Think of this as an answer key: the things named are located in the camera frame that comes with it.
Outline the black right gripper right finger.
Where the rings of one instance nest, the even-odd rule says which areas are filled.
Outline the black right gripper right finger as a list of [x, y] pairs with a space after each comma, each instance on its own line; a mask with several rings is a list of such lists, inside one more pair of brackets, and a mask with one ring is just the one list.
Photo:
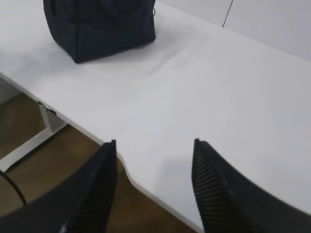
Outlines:
[[206, 233], [309, 233], [311, 216], [274, 197], [195, 139], [191, 181]]

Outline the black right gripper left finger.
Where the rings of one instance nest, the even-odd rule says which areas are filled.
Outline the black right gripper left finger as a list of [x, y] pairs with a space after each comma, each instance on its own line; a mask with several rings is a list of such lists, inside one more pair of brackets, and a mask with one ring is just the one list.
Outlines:
[[116, 141], [56, 188], [1, 217], [2, 233], [104, 233], [117, 185]]

